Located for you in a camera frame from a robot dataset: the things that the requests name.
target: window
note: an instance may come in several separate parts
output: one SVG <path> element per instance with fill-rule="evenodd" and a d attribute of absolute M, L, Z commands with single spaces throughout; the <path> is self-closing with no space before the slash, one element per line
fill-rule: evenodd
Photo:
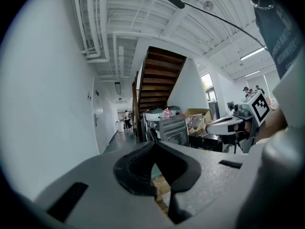
<path fill-rule="evenodd" d="M 217 101 L 210 74 L 209 73 L 205 74 L 204 76 L 201 77 L 201 79 L 203 82 L 203 86 L 206 92 L 206 98 L 208 99 L 208 101 Z"/>

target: cable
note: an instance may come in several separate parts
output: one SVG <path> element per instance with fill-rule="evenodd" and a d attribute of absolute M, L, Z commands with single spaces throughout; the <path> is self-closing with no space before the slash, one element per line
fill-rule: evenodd
<path fill-rule="evenodd" d="M 219 16 L 217 16 L 217 15 L 215 15 L 215 14 L 212 14 L 212 13 L 210 13 L 210 12 L 208 12 L 208 11 L 205 11 L 205 10 L 203 10 L 203 9 L 200 9 L 200 8 L 198 8 L 198 7 L 196 7 L 196 6 L 192 5 L 192 4 L 190 4 L 190 3 L 188 3 L 188 2 L 185 2 L 185 1 L 183 1 L 183 0 L 181 0 L 181 2 L 183 2 L 184 4 L 190 6 L 190 7 L 194 8 L 194 9 L 197 9 L 197 10 L 203 12 L 203 13 L 206 13 L 206 14 L 209 14 L 209 15 L 215 17 L 215 18 L 218 18 L 218 19 L 220 19 L 221 21 L 228 23 L 229 25 L 234 26 L 235 28 L 239 29 L 240 31 L 242 31 L 243 33 L 245 33 L 246 35 L 248 35 L 249 37 L 251 37 L 251 38 L 252 38 L 253 40 L 255 40 L 257 43 L 259 43 L 263 48 L 265 48 L 266 51 L 268 51 L 267 47 L 264 46 L 264 45 L 262 45 L 262 43 L 261 43 L 257 38 L 255 38 L 253 35 L 251 35 L 251 34 L 249 34 L 248 32 L 246 32 L 246 31 L 243 30 L 242 28 L 238 27 L 237 25 L 235 25 L 235 24 L 233 24 L 233 23 L 231 23 L 231 22 L 229 22 L 229 21 L 226 21 L 225 19 L 223 19 L 223 18 L 221 18 L 221 17 L 219 17 Z"/>

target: wooden staircase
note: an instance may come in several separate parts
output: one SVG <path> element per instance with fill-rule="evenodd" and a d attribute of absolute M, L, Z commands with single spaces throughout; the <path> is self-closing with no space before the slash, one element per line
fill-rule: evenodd
<path fill-rule="evenodd" d="M 139 114 L 156 107 L 165 108 L 186 57 L 149 47 L 142 67 L 138 99 Z"/>

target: trash can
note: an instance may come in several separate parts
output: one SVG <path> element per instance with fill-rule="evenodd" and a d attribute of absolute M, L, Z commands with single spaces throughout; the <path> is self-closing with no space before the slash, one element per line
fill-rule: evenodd
<path fill-rule="evenodd" d="M 124 121 L 119 121 L 118 122 L 118 131 L 119 132 L 124 132 Z"/>

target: door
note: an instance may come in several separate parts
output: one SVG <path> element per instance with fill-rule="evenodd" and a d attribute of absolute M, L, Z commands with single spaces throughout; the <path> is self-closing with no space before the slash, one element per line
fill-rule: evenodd
<path fill-rule="evenodd" d="M 105 116 L 105 102 L 103 101 L 102 87 L 98 78 L 94 78 L 93 93 L 92 93 L 92 107 L 93 107 L 93 124 L 95 130 L 96 142 L 99 148 L 100 154 L 102 154 L 106 147 L 107 142 L 107 130 L 106 130 L 106 116 Z"/>

